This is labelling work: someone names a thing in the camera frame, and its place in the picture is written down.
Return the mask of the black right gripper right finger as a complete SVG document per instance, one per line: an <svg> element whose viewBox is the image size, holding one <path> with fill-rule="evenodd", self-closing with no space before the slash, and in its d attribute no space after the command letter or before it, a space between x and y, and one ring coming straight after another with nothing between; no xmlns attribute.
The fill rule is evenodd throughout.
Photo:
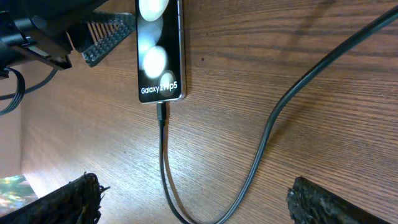
<svg viewBox="0 0 398 224"><path fill-rule="evenodd" d="M288 190L287 205L295 224L389 224L304 177Z"/></svg>

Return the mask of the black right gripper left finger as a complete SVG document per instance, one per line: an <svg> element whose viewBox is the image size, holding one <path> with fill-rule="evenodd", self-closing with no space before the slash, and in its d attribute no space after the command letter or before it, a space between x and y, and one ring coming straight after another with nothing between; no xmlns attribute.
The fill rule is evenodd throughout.
<svg viewBox="0 0 398 224"><path fill-rule="evenodd" d="M95 224L101 218L103 187L94 173L79 178L50 194L1 217L2 224Z"/></svg>

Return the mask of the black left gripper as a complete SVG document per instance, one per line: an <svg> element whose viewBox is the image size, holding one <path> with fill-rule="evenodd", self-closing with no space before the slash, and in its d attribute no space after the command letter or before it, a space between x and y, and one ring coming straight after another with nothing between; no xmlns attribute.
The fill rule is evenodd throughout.
<svg viewBox="0 0 398 224"><path fill-rule="evenodd" d="M30 61L57 70L71 68L72 44L95 67L136 31L134 14L94 11L105 2L2 0L1 70Z"/></svg>

